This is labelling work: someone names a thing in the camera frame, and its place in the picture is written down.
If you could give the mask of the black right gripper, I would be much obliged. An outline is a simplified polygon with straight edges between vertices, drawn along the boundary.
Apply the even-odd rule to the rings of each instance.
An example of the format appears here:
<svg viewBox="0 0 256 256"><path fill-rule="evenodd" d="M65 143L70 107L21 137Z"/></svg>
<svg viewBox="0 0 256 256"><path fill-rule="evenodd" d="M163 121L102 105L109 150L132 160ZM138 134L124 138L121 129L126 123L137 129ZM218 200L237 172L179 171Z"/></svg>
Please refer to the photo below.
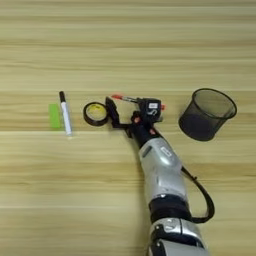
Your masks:
<svg viewBox="0 0 256 256"><path fill-rule="evenodd" d="M138 111L134 111L131 117L130 123L121 123L119 120L119 114L114 101L107 97L105 99L108 115L112 120L112 127L116 129L123 129L129 138L133 138L139 147L142 147L149 140L154 138L160 138L160 133L153 127L153 125L144 120L142 115ZM157 118L156 123L163 122L162 114Z"/></svg>

